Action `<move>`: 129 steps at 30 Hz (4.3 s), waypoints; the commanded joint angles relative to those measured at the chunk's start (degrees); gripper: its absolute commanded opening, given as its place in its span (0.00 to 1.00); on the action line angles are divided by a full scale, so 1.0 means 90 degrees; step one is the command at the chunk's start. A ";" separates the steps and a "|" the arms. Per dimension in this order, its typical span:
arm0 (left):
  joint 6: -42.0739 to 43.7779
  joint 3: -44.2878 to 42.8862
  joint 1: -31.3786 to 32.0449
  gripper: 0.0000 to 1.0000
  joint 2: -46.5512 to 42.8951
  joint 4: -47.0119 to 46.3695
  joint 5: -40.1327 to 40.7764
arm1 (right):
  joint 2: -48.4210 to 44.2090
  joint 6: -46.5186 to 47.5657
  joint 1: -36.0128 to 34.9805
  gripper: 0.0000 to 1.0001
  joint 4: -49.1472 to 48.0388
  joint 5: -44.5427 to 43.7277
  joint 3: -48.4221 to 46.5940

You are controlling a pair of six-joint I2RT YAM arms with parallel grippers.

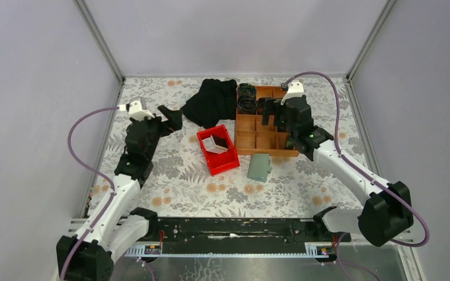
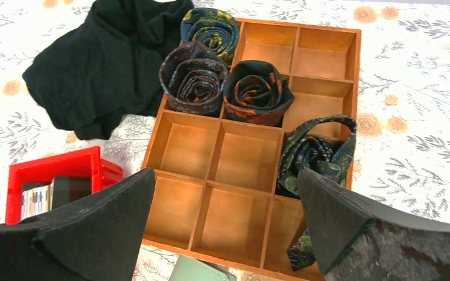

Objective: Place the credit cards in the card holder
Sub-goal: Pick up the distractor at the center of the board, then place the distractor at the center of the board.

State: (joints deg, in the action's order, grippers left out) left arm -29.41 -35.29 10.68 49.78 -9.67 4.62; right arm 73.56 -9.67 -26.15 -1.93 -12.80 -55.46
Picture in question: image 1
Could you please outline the wooden divided organizer tray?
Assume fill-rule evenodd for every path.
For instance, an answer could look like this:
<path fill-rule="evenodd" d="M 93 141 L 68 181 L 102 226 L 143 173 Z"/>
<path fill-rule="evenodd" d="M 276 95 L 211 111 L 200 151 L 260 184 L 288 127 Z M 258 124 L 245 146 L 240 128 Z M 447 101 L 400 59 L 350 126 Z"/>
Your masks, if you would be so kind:
<path fill-rule="evenodd" d="M 255 115 L 238 114 L 236 111 L 236 125 L 234 144 L 239 155 L 253 155 L 267 153 L 273 157 L 297 157 L 299 152 L 289 141 L 286 132 L 278 132 L 272 124 L 261 124 L 263 102 L 266 98 L 282 98 L 286 91 L 280 86 L 256 85 L 257 113 Z"/>

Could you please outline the red plastic bin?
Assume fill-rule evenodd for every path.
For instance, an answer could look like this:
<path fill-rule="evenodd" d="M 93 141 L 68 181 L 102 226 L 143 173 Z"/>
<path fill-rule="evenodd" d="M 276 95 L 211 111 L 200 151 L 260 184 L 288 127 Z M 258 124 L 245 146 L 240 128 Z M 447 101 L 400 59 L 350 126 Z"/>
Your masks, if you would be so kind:
<path fill-rule="evenodd" d="M 237 150 L 224 125 L 198 132 L 197 139 L 212 176 L 240 166 Z"/>

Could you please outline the grey-green card holder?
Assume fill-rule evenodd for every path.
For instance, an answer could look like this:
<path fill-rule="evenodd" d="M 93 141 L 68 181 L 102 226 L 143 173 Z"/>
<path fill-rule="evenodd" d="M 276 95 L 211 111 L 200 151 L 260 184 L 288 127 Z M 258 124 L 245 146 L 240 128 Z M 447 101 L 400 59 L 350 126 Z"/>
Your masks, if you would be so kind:
<path fill-rule="evenodd" d="M 255 153 L 251 155 L 247 178 L 266 183 L 271 170 L 270 155 L 267 153 Z"/>

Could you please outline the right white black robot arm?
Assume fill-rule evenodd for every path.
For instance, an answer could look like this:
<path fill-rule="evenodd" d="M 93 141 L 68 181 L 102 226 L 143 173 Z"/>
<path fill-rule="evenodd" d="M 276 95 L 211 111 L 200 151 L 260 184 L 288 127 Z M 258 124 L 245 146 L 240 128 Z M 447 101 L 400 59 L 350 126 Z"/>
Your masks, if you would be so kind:
<path fill-rule="evenodd" d="M 305 95 L 265 100 L 262 124 L 268 125 L 270 119 L 288 134 L 299 153 L 334 175 L 362 205 L 357 209 L 329 207 L 317 213 L 312 226 L 315 238 L 327 241 L 347 232 L 382 246 L 413 226 L 408 187 L 379 177 L 341 150 L 329 132 L 314 124 Z"/>

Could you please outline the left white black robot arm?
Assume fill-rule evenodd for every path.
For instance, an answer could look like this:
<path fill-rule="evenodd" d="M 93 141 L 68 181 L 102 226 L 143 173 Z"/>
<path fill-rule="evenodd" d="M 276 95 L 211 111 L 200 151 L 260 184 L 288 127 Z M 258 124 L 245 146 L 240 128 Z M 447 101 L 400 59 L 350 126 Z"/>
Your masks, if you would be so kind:
<path fill-rule="evenodd" d="M 109 280 L 117 261 L 138 239 L 150 241 L 158 234 L 157 214 L 153 211 L 137 208 L 125 222 L 119 220 L 147 181 L 160 138 L 182 129 L 182 111 L 160 105 L 158 110 L 166 117 L 163 120 L 145 109 L 141 101 L 106 110 L 128 114 L 131 123 L 124 152 L 114 177 L 90 167 L 71 152 L 79 164 L 106 179 L 110 188 L 75 234 L 59 239 L 56 253 L 60 280 Z"/>

